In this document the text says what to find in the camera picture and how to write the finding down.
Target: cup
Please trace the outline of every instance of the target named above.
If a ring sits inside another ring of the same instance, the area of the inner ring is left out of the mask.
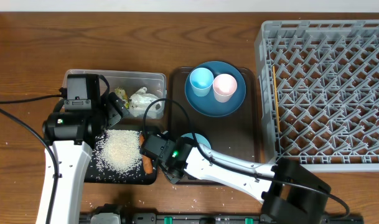
[[[213,82],[214,97],[218,102],[227,102],[238,88],[235,78],[229,74],[221,74],[215,77]]]
[[[205,96],[213,85],[214,75],[207,68],[196,68],[190,73],[189,81],[195,95]]]

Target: wooden stick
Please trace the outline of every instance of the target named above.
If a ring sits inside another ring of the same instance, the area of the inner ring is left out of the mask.
[[[279,125],[279,106],[278,106],[278,91],[276,89],[276,77],[275,77],[275,66],[272,65],[272,73],[274,77],[274,92],[275,92],[275,110],[276,110],[276,122],[278,124],[278,133],[281,132],[281,127]]]

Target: rice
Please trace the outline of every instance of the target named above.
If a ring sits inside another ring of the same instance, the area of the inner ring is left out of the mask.
[[[139,132],[127,130],[107,130],[106,139],[98,141],[95,151],[96,168],[102,172],[112,170],[125,174],[139,170],[142,156],[139,153]]]

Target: green light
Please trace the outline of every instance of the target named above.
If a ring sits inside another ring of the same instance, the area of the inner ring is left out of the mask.
[[[175,158],[176,156],[178,156],[178,151],[174,151],[174,152],[172,153],[172,157],[173,157],[173,158]]]

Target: plastic bin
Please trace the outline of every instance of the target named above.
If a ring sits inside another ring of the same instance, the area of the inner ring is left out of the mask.
[[[266,21],[255,53],[266,161],[379,171],[379,20]]]
[[[149,72],[125,72],[125,71],[107,71],[107,70],[85,70],[85,69],[70,69],[66,72],[63,79],[62,87],[67,87],[67,75],[72,74],[98,74],[103,75],[109,82],[110,92],[116,88],[123,88],[126,91],[128,98],[137,92],[140,88],[146,87],[147,93],[156,95],[159,98],[165,98],[167,95],[166,89],[166,76],[161,73]],[[101,94],[106,90],[106,85],[100,81]],[[130,114],[124,118],[142,119],[145,110],[132,110],[128,109]],[[164,102],[162,106],[156,111],[149,110],[147,118],[161,119],[164,113]]]

